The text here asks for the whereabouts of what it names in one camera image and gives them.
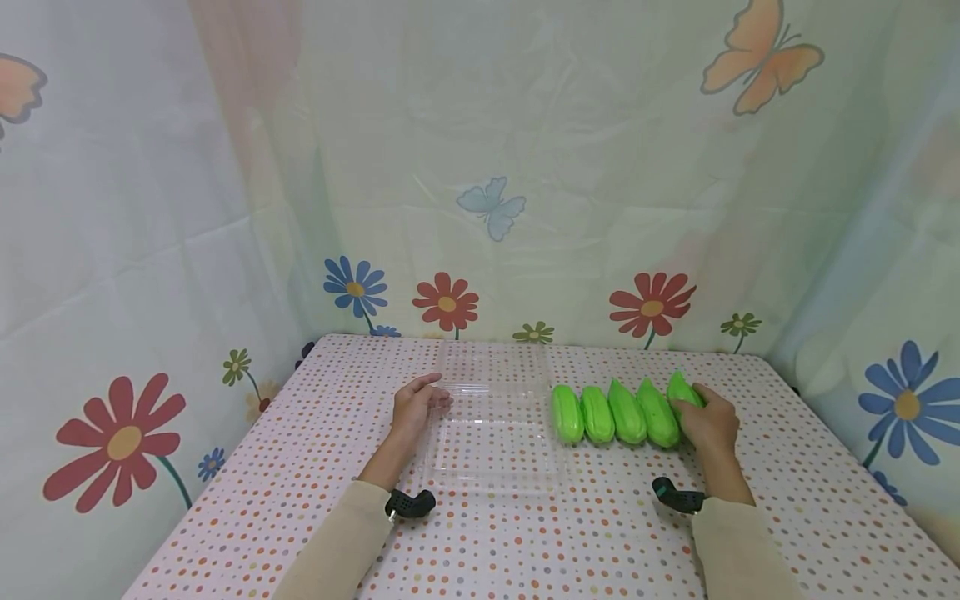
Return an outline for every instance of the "yellow flower center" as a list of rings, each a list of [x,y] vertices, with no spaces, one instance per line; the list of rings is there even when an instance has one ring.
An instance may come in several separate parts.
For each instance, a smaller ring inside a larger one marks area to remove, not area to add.
[[[659,300],[648,300],[640,306],[640,314],[644,317],[656,317],[663,312],[663,302]]]
[[[440,306],[440,309],[445,313],[452,313],[457,309],[457,301],[450,296],[444,296],[437,300],[437,306]]]
[[[347,293],[354,298],[360,298],[367,293],[367,290],[363,289],[363,286],[356,281],[351,281],[347,284]]]
[[[121,427],[107,443],[107,456],[111,461],[122,461],[140,447],[143,432],[136,425]]]
[[[894,401],[894,413],[903,420],[913,420],[920,415],[920,399],[913,390],[903,390]]]

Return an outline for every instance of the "orange butterfly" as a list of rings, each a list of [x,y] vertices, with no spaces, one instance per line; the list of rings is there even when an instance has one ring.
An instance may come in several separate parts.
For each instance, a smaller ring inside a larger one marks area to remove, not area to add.
[[[46,83],[43,71],[29,62],[0,54],[0,119],[13,124],[29,119],[30,111],[43,104],[40,89]],[[3,135],[0,126],[0,138]]]
[[[824,51],[813,44],[784,48],[800,34],[787,37],[787,25],[781,35],[782,26],[783,0],[750,0],[747,8],[733,18],[733,29],[724,38],[730,50],[721,52],[704,69],[700,91],[721,92],[750,73],[743,82],[747,89],[733,105],[733,114],[740,116],[756,113],[773,100],[777,90],[783,95],[803,81],[811,69],[824,62]]]

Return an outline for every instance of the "beige sleeve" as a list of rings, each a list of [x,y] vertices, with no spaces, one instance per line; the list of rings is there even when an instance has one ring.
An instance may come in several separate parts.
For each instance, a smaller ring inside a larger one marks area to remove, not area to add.
[[[708,498],[693,518],[693,541],[710,600],[803,600],[757,507]]]
[[[393,524],[383,507],[390,494],[354,481],[303,547],[274,600],[350,600],[379,556]]]

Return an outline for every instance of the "blue flower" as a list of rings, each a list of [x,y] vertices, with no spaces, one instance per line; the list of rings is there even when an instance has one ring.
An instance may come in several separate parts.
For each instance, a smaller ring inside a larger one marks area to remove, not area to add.
[[[897,488],[893,487],[888,481],[887,476],[883,474],[882,471],[874,471],[874,479],[883,490],[890,494],[890,497],[894,499],[894,502],[900,504],[901,506],[906,506],[906,498],[897,493]]]
[[[960,377],[944,379],[919,391],[937,366],[939,354],[934,352],[924,362],[920,349],[908,340],[900,350],[899,366],[897,361],[890,359],[886,367],[873,364],[864,373],[868,381],[886,394],[860,395],[863,410],[883,415],[867,437],[871,442],[879,441],[890,430],[887,449],[894,458],[903,454],[909,439],[920,460],[928,465],[939,465],[940,457],[920,432],[947,444],[960,445],[960,429],[950,424],[960,423],[960,404],[949,404],[960,399]]]
[[[200,470],[197,476],[206,481],[220,471],[227,459],[224,458],[224,450],[221,447],[213,448],[209,454],[205,454],[204,459],[200,461],[197,468]]]
[[[339,265],[329,258],[324,264],[330,271],[330,275],[326,276],[324,291],[341,295],[333,301],[337,308],[347,308],[353,302],[353,316],[359,319],[364,315],[376,316],[374,305],[387,305],[386,300],[375,298],[377,294],[387,290],[386,283],[378,283],[383,278],[383,272],[371,271],[370,263],[366,260],[361,260],[357,265],[356,279],[353,278],[350,261],[346,256],[340,257]]]
[[[398,338],[400,337],[400,332],[396,330],[396,327],[377,325],[376,328],[371,332],[371,335],[380,335],[385,338]]]

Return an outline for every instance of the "green flower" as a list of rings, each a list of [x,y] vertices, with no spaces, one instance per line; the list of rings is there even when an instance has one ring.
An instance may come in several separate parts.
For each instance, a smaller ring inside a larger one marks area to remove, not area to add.
[[[747,313],[740,318],[740,315],[733,313],[733,317],[720,325],[720,331],[723,333],[729,333],[731,336],[743,336],[746,337],[751,333],[756,333],[756,328],[763,323],[760,319],[754,318],[754,313]]]
[[[232,386],[234,383],[243,379],[243,373],[250,368],[250,357],[247,356],[247,349],[231,350],[230,359],[224,361],[224,383]]]
[[[549,344],[553,342],[553,327],[546,326],[543,321],[537,321],[536,327],[523,324],[523,331],[514,334],[514,339],[521,343],[529,344]]]

